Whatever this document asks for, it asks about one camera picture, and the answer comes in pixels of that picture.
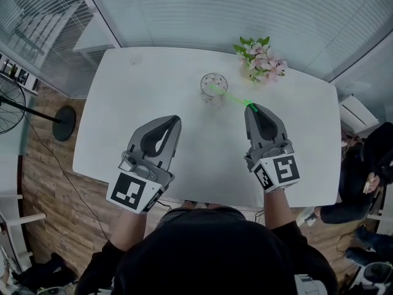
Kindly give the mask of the dark bag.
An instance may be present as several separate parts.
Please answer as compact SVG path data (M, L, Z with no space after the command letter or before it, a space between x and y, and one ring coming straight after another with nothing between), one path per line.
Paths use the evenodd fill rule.
M364 225L359 226L354 233L372 251L349 247L344 252L347 259L362 267L374 262L388 262L393 265L393 235L370 232Z

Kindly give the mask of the pink flowers in pot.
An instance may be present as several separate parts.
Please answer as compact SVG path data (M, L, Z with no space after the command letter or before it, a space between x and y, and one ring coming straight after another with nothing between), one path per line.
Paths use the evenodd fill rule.
M233 48L241 60L240 72L244 78L267 84L286 76L287 62L272 49L269 36L258 39L240 36L239 44Z

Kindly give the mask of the person's black top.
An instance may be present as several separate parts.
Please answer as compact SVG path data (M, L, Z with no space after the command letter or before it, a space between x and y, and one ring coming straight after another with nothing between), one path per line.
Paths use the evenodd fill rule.
M321 282L327 295L338 295L334 271L296 222L267 229L231 208L178 209L127 251L107 242L92 256L76 295L100 289L113 295L178 292L199 286L297 295L296 275L307 275Z

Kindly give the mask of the black standing fan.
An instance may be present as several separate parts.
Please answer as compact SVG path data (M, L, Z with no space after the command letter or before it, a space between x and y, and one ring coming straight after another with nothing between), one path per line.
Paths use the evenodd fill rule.
M35 111L26 105L25 93L15 80L0 72L0 135L11 131L26 116L32 114L52 122L56 140L68 140L76 126L76 112L71 106L62 106L54 117Z

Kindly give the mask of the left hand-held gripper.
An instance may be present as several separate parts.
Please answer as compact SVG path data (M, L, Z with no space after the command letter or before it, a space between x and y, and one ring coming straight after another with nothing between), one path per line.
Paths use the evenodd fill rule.
M152 155L153 163L122 153L111 176L106 200L136 214L146 214L168 189L174 175L166 170L176 152L182 130L179 116L160 117L139 127L127 149Z

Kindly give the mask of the person's left forearm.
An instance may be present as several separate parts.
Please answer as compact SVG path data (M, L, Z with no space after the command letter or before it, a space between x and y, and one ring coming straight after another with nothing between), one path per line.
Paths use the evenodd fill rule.
M144 239L146 231L146 214L136 214L123 210L111 235L110 242L121 251L128 251Z

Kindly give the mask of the white chair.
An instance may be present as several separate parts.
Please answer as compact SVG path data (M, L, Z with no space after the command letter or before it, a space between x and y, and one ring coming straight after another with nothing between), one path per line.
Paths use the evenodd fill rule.
M368 130L379 124L379 120L353 95L339 102L340 119L352 133Z

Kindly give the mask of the white desk frame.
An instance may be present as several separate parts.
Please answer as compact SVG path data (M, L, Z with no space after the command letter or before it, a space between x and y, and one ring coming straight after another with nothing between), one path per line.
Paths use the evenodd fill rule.
M31 251L27 250L22 225L46 218L45 213L20 216L20 194L0 195L0 254L18 273L32 266Z

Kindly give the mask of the person's right forearm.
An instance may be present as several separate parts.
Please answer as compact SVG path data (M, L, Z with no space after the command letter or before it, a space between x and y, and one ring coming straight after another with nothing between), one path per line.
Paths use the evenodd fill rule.
M295 221L284 189L264 193L265 226L276 229Z

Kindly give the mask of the white table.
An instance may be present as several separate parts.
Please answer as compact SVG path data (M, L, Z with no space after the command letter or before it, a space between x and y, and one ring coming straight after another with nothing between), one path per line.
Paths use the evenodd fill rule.
M336 88L286 69L276 82L257 84L240 73L237 56L196 49L136 47L105 52L84 106L73 170L108 182L134 131L149 121L177 115L182 131L170 165L167 197L257 208L257 179L244 159L244 105L224 97L219 107L201 97L200 81L219 73L228 92L252 100L283 122L294 145L300 181L286 189L292 207L335 203L341 163Z

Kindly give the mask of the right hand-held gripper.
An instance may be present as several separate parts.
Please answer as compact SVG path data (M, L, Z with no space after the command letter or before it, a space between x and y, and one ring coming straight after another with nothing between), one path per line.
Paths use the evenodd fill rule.
M247 105L244 112L246 135L251 144L244 157L247 167L264 193L285 189L300 180L292 142L287 140L284 123L276 114L259 104L254 104L254 108ZM263 150L259 146L262 139L283 142Z

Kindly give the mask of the clear glass vase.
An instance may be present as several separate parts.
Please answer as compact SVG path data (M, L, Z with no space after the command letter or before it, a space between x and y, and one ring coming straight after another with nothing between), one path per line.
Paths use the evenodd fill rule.
M205 103L219 107L224 102L228 82L219 73L205 74L200 81L201 97Z

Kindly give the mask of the white body-worn device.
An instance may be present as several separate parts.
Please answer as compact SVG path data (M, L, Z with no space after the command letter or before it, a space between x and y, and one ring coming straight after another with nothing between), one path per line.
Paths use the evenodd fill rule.
M327 295L327 290L320 280L313 280L307 274L294 275L297 295Z

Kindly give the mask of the green plastic stick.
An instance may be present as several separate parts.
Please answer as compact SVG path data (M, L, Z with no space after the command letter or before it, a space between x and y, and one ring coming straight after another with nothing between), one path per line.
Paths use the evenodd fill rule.
M252 100L247 100L247 99L240 99L237 96L234 96L224 88L220 88L216 85L209 84L208 87L216 94L216 97L226 97L229 98L230 100L233 100L234 102L237 102L241 105L244 106L249 106L253 111L257 112L257 108L254 106Z

